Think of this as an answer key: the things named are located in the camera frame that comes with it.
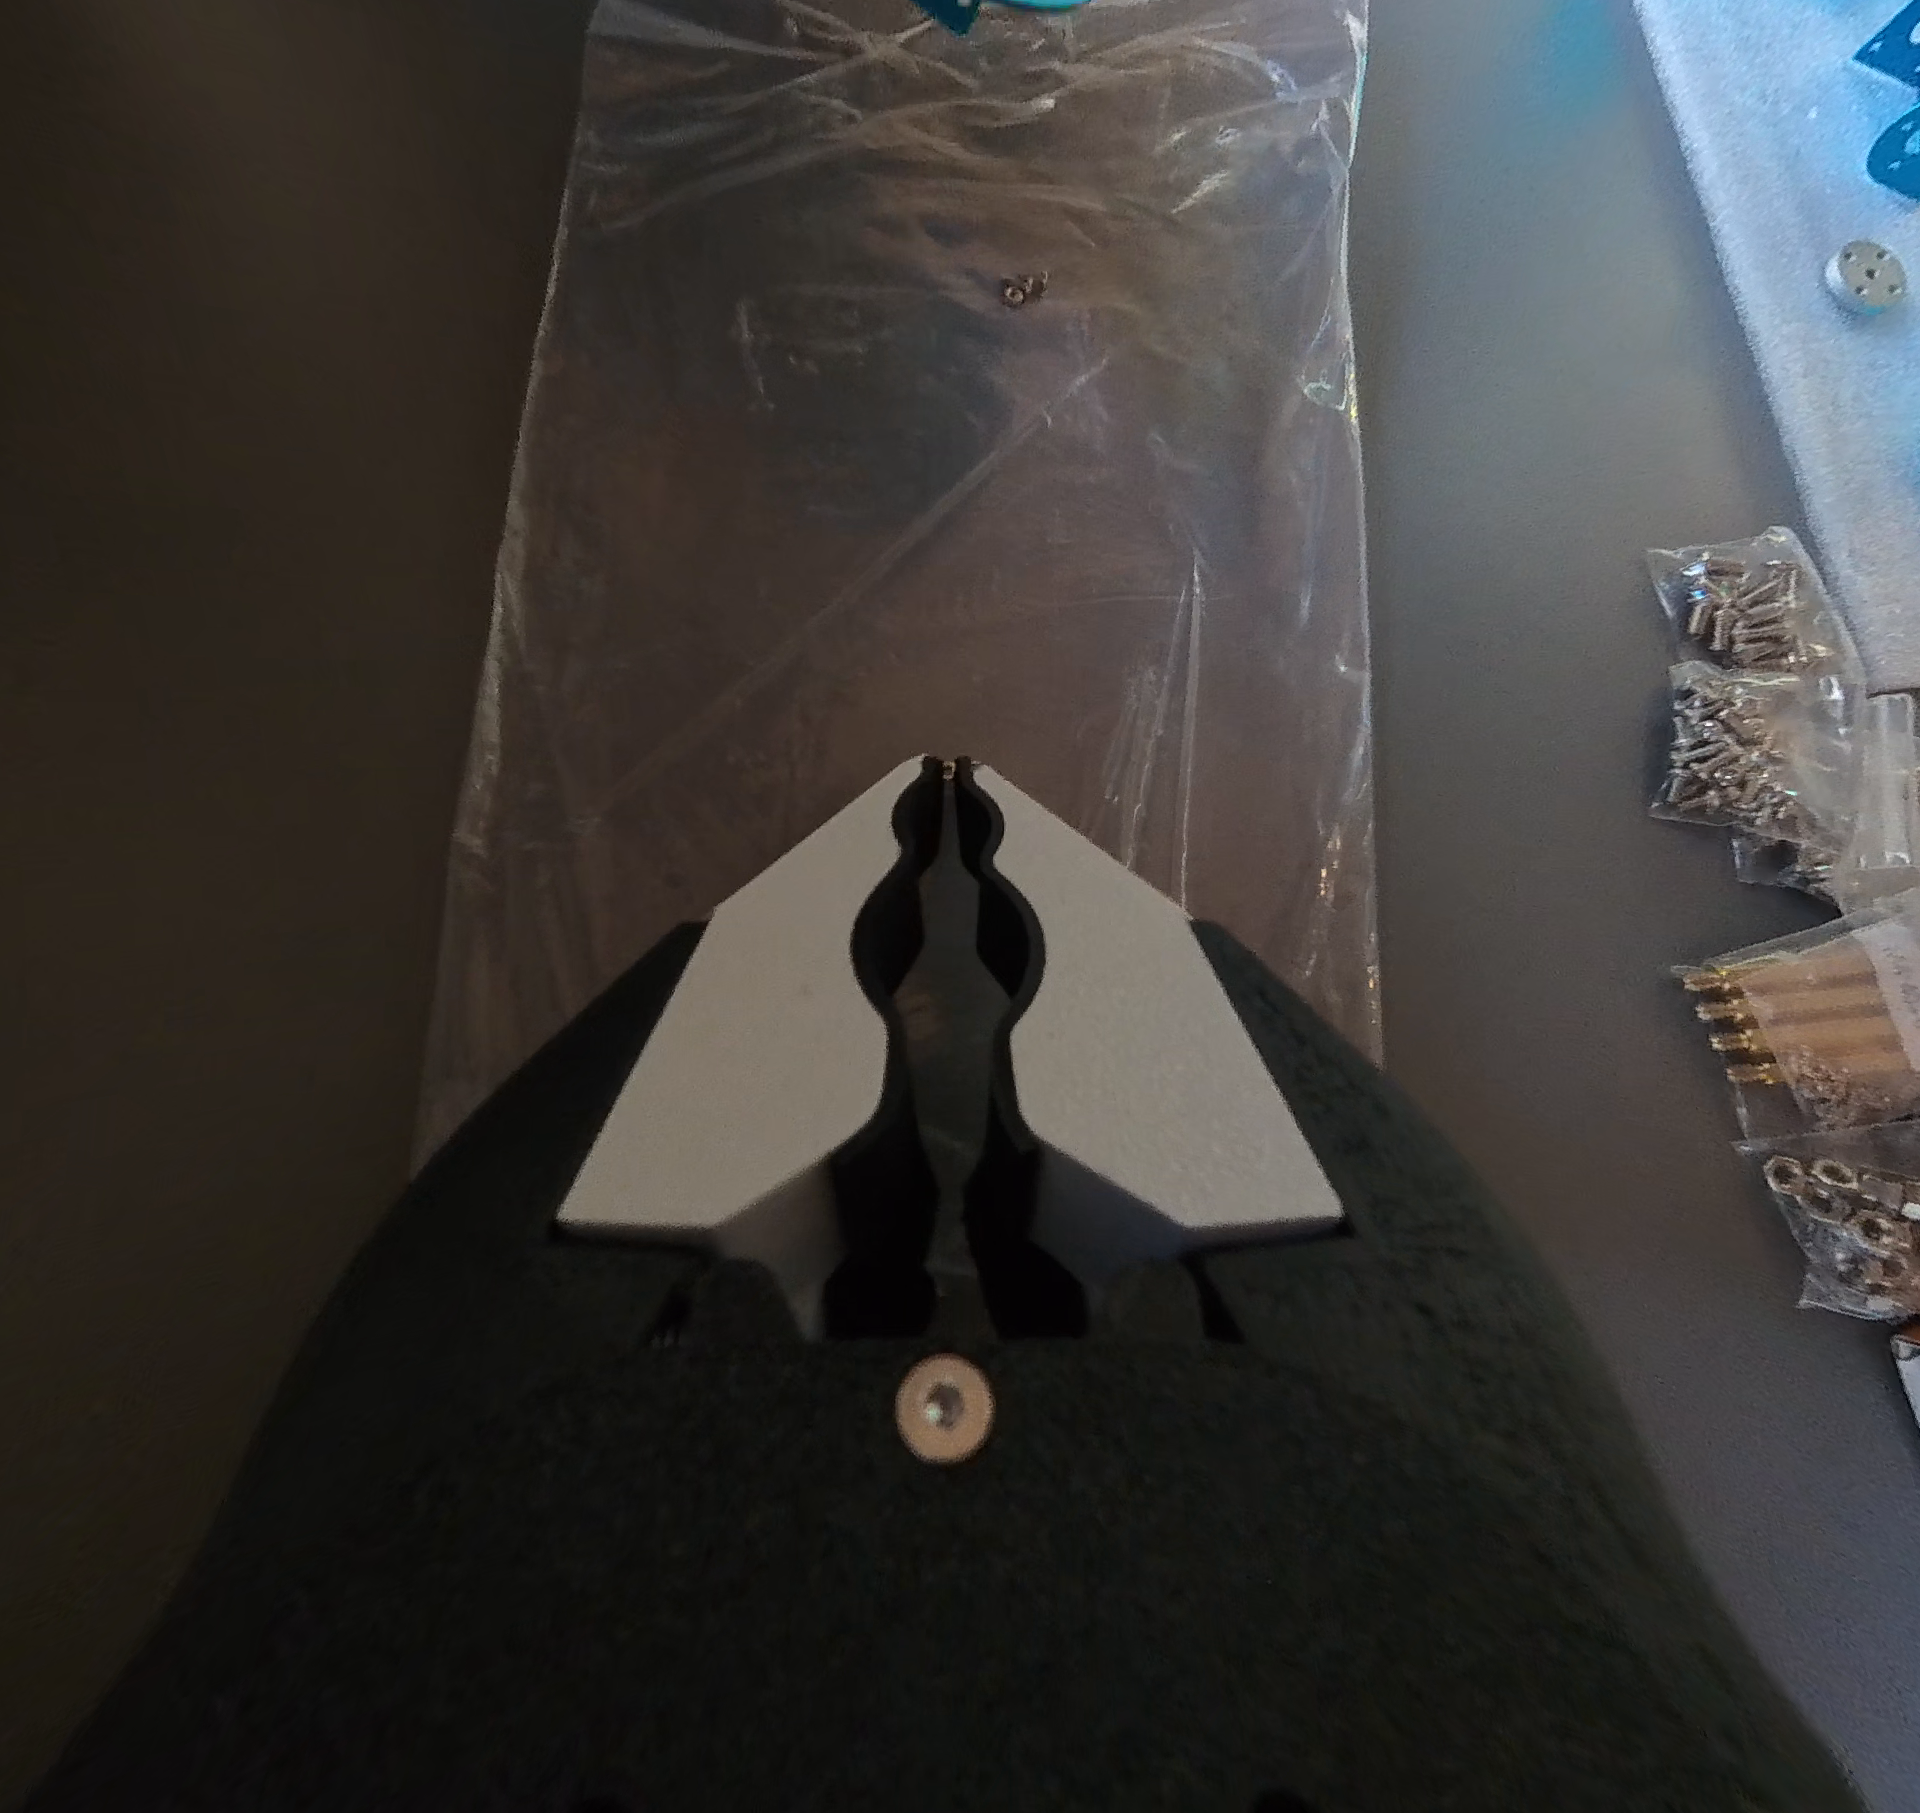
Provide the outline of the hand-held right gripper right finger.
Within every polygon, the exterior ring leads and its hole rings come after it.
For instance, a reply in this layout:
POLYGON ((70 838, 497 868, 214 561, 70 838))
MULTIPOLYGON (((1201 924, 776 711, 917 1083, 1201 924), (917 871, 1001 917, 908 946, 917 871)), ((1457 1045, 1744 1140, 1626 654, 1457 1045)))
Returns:
POLYGON ((1198 934, 1001 772, 956 772, 977 951, 1007 1005, 966 1235, 992 1319, 1091 1319, 1148 1265, 1347 1234, 1198 934))

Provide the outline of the white foam sheet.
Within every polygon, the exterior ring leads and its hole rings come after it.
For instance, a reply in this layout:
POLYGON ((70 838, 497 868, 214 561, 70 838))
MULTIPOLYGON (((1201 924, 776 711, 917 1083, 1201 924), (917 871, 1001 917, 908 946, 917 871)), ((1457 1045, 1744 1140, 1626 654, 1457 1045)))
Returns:
POLYGON ((1916 0, 1630 0, 1715 249, 1870 686, 1917 681, 1916 193, 1875 179, 1883 135, 1916 185, 1916 25, 1894 71, 1858 51, 1916 0), (1908 262, 1908 300, 1847 313, 1841 242, 1908 262))

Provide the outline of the pile of screw bags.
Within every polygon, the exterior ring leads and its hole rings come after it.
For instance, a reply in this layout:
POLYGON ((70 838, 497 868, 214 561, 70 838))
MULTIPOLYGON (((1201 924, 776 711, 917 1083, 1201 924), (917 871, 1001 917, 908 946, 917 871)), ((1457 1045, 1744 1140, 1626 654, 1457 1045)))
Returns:
POLYGON ((1802 1305, 1917 1312, 1916 697, 1873 697, 1791 530, 1647 552, 1668 622, 1648 814, 1723 831, 1810 928, 1681 964, 1740 1118, 1740 1158, 1800 1247, 1802 1305))

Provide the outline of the clear plastic bag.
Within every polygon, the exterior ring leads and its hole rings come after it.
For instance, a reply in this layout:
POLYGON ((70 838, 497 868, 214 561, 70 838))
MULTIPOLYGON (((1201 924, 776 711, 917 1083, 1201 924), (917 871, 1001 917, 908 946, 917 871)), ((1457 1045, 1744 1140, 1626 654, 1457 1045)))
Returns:
POLYGON ((596 2, 416 1164, 932 751, 1381 1055, 1367 2, 596 2))

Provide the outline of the grey desk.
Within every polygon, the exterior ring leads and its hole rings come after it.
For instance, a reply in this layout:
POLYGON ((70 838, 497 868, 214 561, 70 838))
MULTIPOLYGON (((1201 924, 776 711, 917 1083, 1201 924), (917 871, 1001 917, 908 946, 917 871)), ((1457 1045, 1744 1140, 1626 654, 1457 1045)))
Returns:
MULTIPOLYGON (((6 1808, 405 1182, 593 0, 6 0, 6 1808)), ((1630 0, 1373 0, 1348 262, 1385 1065, 1916 1808, 1916 1421, 1668 967, 1643 547, 1798 521, 1630 0)))

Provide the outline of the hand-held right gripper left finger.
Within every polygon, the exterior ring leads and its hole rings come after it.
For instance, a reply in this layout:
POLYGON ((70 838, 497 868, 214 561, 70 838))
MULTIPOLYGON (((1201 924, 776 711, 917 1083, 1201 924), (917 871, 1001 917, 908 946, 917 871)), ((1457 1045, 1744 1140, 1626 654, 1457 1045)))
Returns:
POLYGON ((724 900, 557 1226, 765 1267, 802 1329, 913 1324, 939 1182, 900 985, 941 762, 902 762, 724 900))

